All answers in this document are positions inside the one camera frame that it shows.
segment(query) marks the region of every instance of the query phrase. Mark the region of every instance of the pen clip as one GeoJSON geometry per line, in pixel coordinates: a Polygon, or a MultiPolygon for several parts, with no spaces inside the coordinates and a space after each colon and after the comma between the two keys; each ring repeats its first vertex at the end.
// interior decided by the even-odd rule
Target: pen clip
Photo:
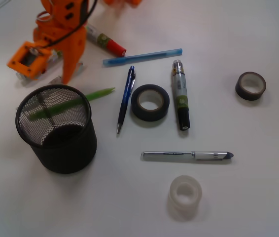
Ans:
{"type": "Polygon", "coordinates": [[[135,71],[133,71],[133,80],[132,80],[132,86],[131,86],[130,97],[131,97],[132,91],[133,91],[133,89],[134,89],[135,78],[136,78],[136,73],[135,73],[135,71]]]}

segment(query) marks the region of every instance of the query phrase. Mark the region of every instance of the washi tape roll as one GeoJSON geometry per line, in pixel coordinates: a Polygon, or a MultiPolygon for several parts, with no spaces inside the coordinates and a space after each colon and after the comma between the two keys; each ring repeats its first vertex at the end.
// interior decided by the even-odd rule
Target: washi tape roll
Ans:
{"type": "Polygon", "coordinates": [[[245,100],[259,99],[267,88],[266,81],[258,73],[242,74],[236,84],[237,94],[245,100]]]}
{"type": "Polygon", "coordinates": [[[132,95],[132,111],[136,117],[143,121],[158,121],[166,116],[169,108],[168,93],[157,85],[142,85],[132,95]],[[156,109],[147,109],[142,106],[144,102],[153,102],[156,109]]]}

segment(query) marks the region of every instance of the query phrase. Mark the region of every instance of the orange robot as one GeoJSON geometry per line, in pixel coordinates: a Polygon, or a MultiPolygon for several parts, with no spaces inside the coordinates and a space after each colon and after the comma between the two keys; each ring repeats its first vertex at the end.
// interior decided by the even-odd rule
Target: orange robot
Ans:
{"type": "Polygon", "coordinates": [[[46,71],[52,50],[61,51],[64,58],[63,84],[67,84],[85,50],[89,0],[41,0],[46,11],[37,16],[34,42],[25,42],[7,64],[8,67],[36,79],[46,71]]]}

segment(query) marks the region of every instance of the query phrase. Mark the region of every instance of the black cap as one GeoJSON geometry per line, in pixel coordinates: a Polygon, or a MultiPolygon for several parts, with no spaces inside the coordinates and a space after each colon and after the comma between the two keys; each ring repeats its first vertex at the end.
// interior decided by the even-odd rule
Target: black cap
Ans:
{"type": "Polygon", "coordinates": [[[181,131],[188,130],[190,128],[189,108],[179,108],[178,119],[179,119],[180,130],[181,131]]]}

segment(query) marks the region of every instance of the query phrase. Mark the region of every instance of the green highlighter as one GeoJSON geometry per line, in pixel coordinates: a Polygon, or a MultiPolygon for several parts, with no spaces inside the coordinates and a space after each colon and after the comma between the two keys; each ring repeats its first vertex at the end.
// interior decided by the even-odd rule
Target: green highlighter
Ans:
{"type": "MultiPolygon", "coordinates": [[[[109,95],[114,89],[115,89],[115,87],[103,89],[103,90],[99,90],[99,91],[96,91],[94,93],[91,93],[91,94],[88,94],[85,96],[86,96],[87,100],[91,101],[91,100],[95,100],[100,97],[109,95]]],[[[80,104],[81,104],[81,99],[77,98],[74,100],[69,100],[69,101],[63,102],[61,104],[49,107],[48,110],[49,110],[49,113],[51,116],[55,116],[55,115],[59,115],[62,112],[66,111],[74,106],[80,105],[80,104]]],[[[48,117],[46,116],[46,113],[44,110],[40,110],[38,112],[35,112],[35,113],[29,115],[30,121],[35,121],[38,119],[46,119],[46,118],[48,118],[48,117]]]]}

